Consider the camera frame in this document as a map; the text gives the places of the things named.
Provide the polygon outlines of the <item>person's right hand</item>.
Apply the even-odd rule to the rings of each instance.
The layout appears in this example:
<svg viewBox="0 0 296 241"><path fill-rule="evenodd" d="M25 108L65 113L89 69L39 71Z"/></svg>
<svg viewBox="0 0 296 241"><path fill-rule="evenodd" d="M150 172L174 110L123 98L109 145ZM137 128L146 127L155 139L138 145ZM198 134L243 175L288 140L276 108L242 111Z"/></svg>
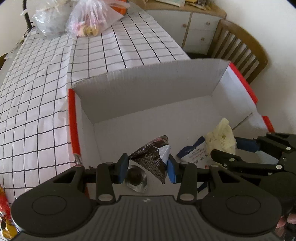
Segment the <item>person's right hand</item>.
<svg viewBox="0 0 296 241"><path fill-rule="evenodd" d="M276 228L282 228L287 223L292 224L292 225L295 225L296 224L296 214L295 213L290 213L287 218L285 218L284 216L282 216L279 219L279 221L278 221L278 223L276 225Z"/></svg>

